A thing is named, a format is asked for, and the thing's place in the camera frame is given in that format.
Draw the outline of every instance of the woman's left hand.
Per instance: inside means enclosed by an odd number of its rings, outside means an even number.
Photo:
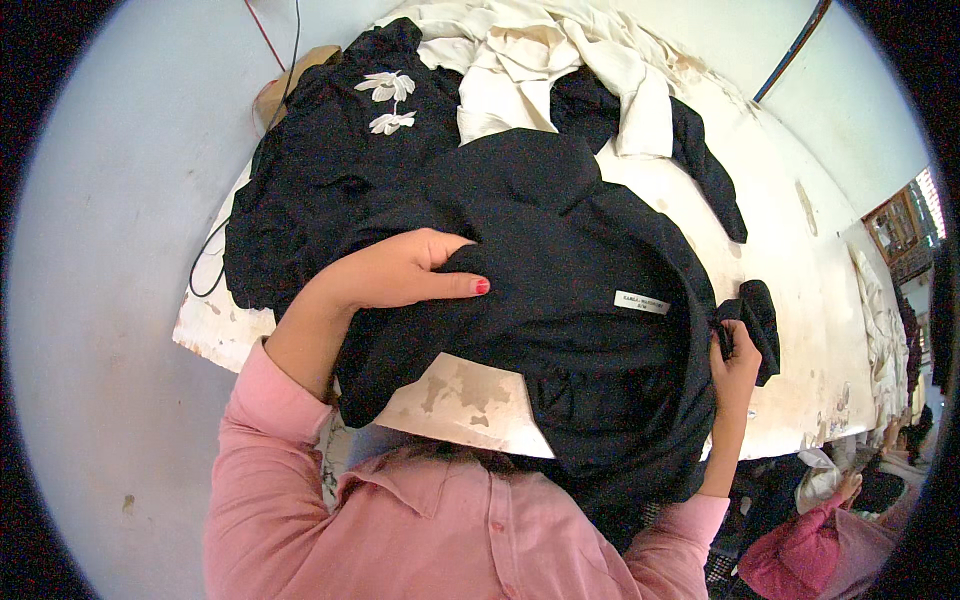
[[[394,308],[421,300],[470,298],[490,281],[470,273],[433,273],[467,238],[434,229],[395,235],[344,256],[317,275],[318,286],[340,308]]]

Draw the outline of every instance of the pile of clothes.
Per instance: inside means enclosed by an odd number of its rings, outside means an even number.
[[[441,270],[489,278],[486,296],[354,318],[335,367],[344,421],[372,421],[440,352],[519,372],[557,458],[517,460],[623,546],[642,502],[683,501],[700,486],[711,330],[747,323],[762,385],[779,372],[776,312],[760,281],[718,310],[673,222],[601,178],[594,154],[608,143],[670,156],[746,242],[733,183],[668,78],[576,15],[506,10],[404,9],[413,18],[388,18],[304,71],[236,193],[227,285],[239,306],[280,317],[323,267],[397,233],[476,241]],[[614,77],[609,56],[637,63]]]

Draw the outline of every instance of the white label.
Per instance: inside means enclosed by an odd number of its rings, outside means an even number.
[[[657,313],[665,315],[670,310],[670,303],[656,298],[647,298],[640,294],[631,294],[630,292],[616,291],[613,297],[613,305],[621,308],[633,308],[634,310],[645,310],[648,313]]]

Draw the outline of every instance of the embroidered flower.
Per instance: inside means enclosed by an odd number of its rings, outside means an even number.
[[[384,102],[386,100],[396,100],[403,102],[407,99],[408,93],[413,93],[416,89],[414,80],[406,75],[396,73],[376,73],[375,75],[364,75],[367,80],[357,84],[353,89],[373,89],[373,101]]]
[[[371,128],[371,133],[390,135],[400,129],[401,125],[413,127],[415,114],[417,114],[415,110],[406,114],[391,114],[388,112],[373,119],[367,127]]]

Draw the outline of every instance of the pink shirt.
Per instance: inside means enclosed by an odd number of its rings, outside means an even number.
[[[312,447],[330,415],[254,345],[220,425],[211,598],[707,598],[726,498],[667,507],[621,558],[542,474],[424,444],[346,473],[330,513]]]

